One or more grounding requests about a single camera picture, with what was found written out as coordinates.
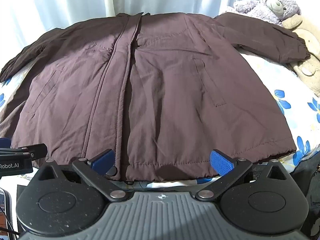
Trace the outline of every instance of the cable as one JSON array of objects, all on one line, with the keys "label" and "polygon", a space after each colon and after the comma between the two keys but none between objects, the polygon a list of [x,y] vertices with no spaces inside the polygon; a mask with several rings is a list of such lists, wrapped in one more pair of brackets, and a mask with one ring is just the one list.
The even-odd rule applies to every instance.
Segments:
[{"label": "cable", "polygon": [[[0,209],[1,209],[1,212],[4,214],[5,219],[7,220],[7,222],[8,222],[8,224],[9,224],[9,226],[11,227],[12,231],[14,232],[14,229],[13,229],[13,226],[12,226],[11,222],[10,222],[10,220],[8,219],[7,215],[5,214],[5,212],[3,211],[3,209],[2,209],[1,206],[0,206]],[[14,238],[17,240],[16,233],[17,233],[17,232],[12,233],[12,234],[14,235]]]},{"label": "cable", "polygon": [[8,229],[8,228],[2,228],[2,227],[0,227],[0,231],[7,232],[7,233],[10,233],[10,234],[14,234],[14,235],[18,235],[18,236],[20,235],[19,232],[13,231],[13,230]]}]

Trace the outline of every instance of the circular cap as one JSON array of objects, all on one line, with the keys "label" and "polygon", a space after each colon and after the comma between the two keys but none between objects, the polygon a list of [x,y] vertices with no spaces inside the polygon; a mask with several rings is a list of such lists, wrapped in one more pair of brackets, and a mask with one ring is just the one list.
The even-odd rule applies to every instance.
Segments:
[{"label": "circular cap", "polygon": [[118,173],[118,170],[115,166],[112,166],[110,170],[107,171],[107,175],[112,177],[115,176]]},{"label": "circular cap", "polygon": [[75,196],[64,191],[48,193],[39,200],[39,207],[43,211],[55,214],[66,212],[75,204]]},{"label": "circular cap", "polygon": [[110,193],[112,198],[123,198],[125,197],[125,192],[123,190],[114,190]]},{"label": "circular cap", "polygon": [[260,191],[248,198],[249,205],[261,212],[276,212],[285,206],[285,199],[276,192]]},{"label": "circular cap", "polygon": [[212,191],[210,191],[210,190],[200,190],[198,192],[198,196],[200,198],[211,198],[211,197],[214,196],[214,193]]}]

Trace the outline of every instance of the jacket sleeve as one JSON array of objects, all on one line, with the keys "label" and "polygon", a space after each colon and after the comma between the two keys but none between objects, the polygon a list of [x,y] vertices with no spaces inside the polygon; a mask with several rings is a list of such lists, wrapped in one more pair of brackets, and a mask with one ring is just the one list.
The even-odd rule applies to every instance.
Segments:
[{"label": "jacket sleeve", "polygon": [[62,31],[63,30],[59,28],[50,30],[43,34],[37,41],[23,48],[16,57],[4,65],[0,73],[0,82],[4,82],[8,78],[12,77],[27,63],[38,57],[50,41],[57,35],[60,35]]},{"label": "jacket sleeve", "polygon": [[283,27],[235,13],[212,20],[212,27],[235,48],[243,48],[278,63],[310,57],[304,39]]}]

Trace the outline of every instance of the teddy bear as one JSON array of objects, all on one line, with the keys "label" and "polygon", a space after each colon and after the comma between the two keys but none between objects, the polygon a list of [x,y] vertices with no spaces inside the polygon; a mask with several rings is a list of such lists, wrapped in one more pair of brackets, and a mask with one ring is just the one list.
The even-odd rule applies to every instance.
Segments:
[{"label": "teddy bear", "polygon": [[297,76],[317,97],[320,97],[320,30],[307,18],[295,14],[282,22],[284,28],[292,30],[306,42],[311,56],[306,61],[291,62]]},{"label": "teddy bear", "polygon": [[243,14],[282,26],[282,21],[300,14],[295,0],[240,0],[228,6],[226,12]]}]

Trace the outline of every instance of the jacket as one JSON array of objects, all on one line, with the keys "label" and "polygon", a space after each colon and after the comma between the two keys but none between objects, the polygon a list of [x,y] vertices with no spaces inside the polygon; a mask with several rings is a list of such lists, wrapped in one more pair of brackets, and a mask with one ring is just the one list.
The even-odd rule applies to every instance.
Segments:
[{"label": "jacket", "polygon": [[120,14],[51,30],[1,71],[0,82],[27,63],[34,73],[16,93],[18,120],[2,113],[1,136],[45,143],[58,164],[111,148],[112,179],[124,181],[216,175],[214,148],[252,162],[294,152],[239,47],[283,64],[310,55],[295,33],[233,13]]}]

